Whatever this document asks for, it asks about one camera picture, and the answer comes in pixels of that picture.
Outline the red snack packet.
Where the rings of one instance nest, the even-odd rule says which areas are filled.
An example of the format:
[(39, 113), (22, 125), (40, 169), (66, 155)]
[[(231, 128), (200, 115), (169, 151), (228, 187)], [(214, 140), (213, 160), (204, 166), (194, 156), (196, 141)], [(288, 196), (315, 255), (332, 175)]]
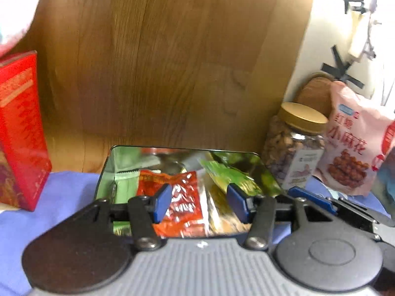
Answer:
[(153, 196), (165, 183), (172, 186), (169, 208), (155, 232), (161, 237), (204, 237), (206, 221), (200, 204), (198, 176), (195, 171), (176, 175), (142, 170), (139, 175), (139, 196)]

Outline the dark green cracker packet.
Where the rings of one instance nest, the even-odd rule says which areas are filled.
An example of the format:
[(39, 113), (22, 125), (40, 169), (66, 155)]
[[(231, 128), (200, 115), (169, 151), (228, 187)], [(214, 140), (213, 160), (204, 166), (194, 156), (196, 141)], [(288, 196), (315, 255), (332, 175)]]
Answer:
[(238, 169), (226, 166), (214, 160), (200, 160), (199, 162), (213, 182), (224, 192), (230, 184), (237, 185), (249, 196), (263, 194), (263, 191), (247, 174)]

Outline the light green snack packet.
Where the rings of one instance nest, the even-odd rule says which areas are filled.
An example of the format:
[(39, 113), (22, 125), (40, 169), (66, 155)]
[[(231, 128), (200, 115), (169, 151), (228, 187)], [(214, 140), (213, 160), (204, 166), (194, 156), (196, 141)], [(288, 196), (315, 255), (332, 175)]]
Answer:
[[(140, 170), (122, 171), (115, 174), (111, 200), (113, 204), (126, 204), (138, 190)], [(128, 222), (113, 222), (113, 233), (117, 236), (131, 236), (131, 226)]]

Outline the clear seed snack bag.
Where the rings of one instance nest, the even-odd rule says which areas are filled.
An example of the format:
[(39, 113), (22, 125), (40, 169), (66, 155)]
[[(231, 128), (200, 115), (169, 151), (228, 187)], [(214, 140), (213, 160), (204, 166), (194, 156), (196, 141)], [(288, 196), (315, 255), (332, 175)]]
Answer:
[(250, 224), (243, 224), (227, 203), (226, 193), (211, 185), (206, 190), (208, 204), (209, 236), (230, 236), (247, 232)]

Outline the clear nut jar gold lid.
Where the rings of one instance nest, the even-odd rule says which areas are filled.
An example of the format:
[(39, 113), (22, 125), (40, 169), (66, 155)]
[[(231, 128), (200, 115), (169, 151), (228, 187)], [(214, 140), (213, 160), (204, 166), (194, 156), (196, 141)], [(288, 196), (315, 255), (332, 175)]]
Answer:
[(262, 160), (283, 190), (305, 187), (325, 149), (328, 119), (306, 105), (284, 102), (270, 121)]

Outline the black tin box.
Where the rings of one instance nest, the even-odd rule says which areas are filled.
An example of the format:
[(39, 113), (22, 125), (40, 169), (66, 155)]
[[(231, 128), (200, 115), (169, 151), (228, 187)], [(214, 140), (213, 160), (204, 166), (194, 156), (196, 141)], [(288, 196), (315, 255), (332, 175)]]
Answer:
[(143, 146), (113, 146), (104, 163), (95, 199), (125, 204), (134, 196), (153, 196), (172, 187), (171, 204), (154, 226), (161, 237), (197, 238), (244, 234), (226, 201), (234, 183), (250, 196), (275, 197), (282, 192), (260, 157), (228, 152)]

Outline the blue tablecloth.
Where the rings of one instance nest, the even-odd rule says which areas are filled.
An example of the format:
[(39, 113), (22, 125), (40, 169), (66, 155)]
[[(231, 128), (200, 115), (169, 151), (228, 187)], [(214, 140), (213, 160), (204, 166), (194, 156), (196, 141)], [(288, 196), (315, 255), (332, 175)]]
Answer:
[[(50, 176), (36, 210), (1, 214), (2, 295), (375, 295), (374, 281), (295, 281), (276, 261), (291, 234), (293, 198), (276, 198), (275, 244), (250, 250), (245, 236), (168, 238), (154, 251), (118, 237), (128, 204), (93, 199), (97, 176)], [(346, 199), (389, 217), (378, 199)]]

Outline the pink twisted snack bag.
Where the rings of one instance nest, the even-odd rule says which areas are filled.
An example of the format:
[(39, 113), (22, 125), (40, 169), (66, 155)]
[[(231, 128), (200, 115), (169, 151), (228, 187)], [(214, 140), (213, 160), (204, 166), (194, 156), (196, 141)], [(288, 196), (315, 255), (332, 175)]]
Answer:
[(366, 196), (394, 146), (394, 112), (338, 81), (331, 84), (331, 103), (315, 175), (333, 190)]

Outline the woven brown mat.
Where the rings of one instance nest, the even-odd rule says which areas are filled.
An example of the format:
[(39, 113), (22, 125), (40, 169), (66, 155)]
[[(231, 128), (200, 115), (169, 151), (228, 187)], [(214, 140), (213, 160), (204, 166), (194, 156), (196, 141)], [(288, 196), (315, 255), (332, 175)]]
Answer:
[(331, 105), (331, 75), (327, 73), (314, 73), (310, 75), (296, 92), (293, 101), (308, 106), (329, 118)]

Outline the red gift box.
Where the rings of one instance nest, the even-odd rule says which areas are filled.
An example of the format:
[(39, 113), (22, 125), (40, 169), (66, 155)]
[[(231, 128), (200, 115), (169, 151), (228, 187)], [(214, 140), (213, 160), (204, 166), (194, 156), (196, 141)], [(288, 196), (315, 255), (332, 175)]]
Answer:
[(37, 52), (1, 60), (1, 203), (33, 211), (52, 171), (38, 92)]

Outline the wooden board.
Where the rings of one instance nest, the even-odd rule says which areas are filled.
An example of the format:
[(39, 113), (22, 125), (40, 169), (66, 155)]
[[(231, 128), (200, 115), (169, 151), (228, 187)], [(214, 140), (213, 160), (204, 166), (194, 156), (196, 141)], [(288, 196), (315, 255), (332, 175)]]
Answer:
[(260, 152), (313, 0), (40, 0), (54, 171), (99, 172), (114, 145)]

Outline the pastel plush toy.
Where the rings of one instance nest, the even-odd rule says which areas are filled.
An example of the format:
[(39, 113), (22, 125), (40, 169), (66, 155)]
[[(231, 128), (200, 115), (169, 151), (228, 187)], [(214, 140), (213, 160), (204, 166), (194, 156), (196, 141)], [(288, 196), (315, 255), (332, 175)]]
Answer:
[(40, 0), (1, 0), (1, 57), (15, 47), (28, 32)]

